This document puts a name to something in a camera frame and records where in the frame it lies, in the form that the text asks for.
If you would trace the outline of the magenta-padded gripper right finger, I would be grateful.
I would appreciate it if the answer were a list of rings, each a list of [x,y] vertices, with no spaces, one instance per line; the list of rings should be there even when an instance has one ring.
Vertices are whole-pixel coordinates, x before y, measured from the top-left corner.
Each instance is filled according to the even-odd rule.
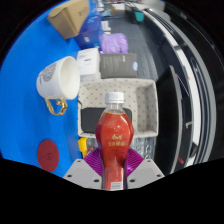
[[[163,178],[164,174],[152,159],[144,159],[130,149],[125,161],[125,177],[126,188],[135,189]]]

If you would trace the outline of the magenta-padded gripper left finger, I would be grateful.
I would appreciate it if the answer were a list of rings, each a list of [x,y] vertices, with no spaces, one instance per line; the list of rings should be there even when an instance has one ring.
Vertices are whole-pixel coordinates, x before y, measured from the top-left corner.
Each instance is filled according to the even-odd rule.
[[[84,188],[101,189],[103,164],[100,150],[94,149],[84,159],[76,159],[70,166],[64,179]]]

